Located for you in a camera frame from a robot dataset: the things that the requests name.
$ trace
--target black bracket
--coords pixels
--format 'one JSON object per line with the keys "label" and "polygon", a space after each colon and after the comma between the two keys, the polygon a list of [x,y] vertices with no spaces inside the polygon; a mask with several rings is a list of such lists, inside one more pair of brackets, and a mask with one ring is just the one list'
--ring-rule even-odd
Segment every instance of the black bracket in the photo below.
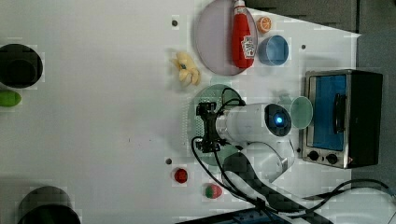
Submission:
{"label": "black bracket", "polygon": [[196,108],[196,115],[202,119],[205,128],[204,137],[202,141],[196,143],[196,146],[203,153],[220,151],[220,147],[227,144],[216,131],[216,119],[218,118],[218,114],[215,112],[216,106],[215,102],[199,103]]}

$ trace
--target red ball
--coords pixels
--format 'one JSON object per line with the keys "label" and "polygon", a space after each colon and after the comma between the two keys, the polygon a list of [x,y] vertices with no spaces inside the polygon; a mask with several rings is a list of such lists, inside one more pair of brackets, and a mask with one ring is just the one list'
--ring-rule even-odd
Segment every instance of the red ball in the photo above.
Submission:
{"label": "red ball", "polygon": [[187,175],[187,171],[185,169],[178,169],[175,172],[175,180],[178,183],[180,183],[180,184],[186,183],[187,179],[188,179],[188,175]]}

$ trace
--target small red object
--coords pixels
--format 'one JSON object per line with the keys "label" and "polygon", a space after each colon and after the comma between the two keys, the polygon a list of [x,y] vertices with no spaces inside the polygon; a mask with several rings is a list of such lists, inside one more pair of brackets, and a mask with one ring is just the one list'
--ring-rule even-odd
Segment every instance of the small red object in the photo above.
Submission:
{"label": "small red object", "polygon": [[245,2],[237,0],[233,15],[233,63],[239,68],[249,68],[253,65],[255,46],[248,27],[248,16]]}
{"label": "small red object", "polygon": [[175,172],[175,180],[178,183],[180,184],[186,183],[187,179],[188,179],[188,175],[185,169],[180,168]]}
{"label": "small red object", "polygon": [[210,184],[209,186],[206,187],[205,195],[209,199],[217,199],[221,194],[222,194],[222,189],[217,185]]}

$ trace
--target red bottle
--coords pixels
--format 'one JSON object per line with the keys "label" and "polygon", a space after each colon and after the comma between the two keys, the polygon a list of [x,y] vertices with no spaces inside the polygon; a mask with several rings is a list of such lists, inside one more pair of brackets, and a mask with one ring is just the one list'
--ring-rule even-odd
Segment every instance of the red bottle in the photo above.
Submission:
{"label": "red bottle", "polygon": [[235,1],[233,12],[233,63],[239,68],[249,68],[253,64],[256,48],[248,27],[245,2]]}

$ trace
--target oven window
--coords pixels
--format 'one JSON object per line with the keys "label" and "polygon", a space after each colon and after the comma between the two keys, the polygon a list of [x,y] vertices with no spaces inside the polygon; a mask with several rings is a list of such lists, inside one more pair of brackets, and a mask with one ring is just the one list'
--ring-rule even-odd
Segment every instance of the oven window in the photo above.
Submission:
{"label": "oven window", "polygon": [[309,98],[313,102],[313,122],[308,127],[307,144],[309,147],[319,147],[329,150],[344,149],[344,133],[334,133],[333,109],[337,93],[347,94],[347,76],[311,77]]}

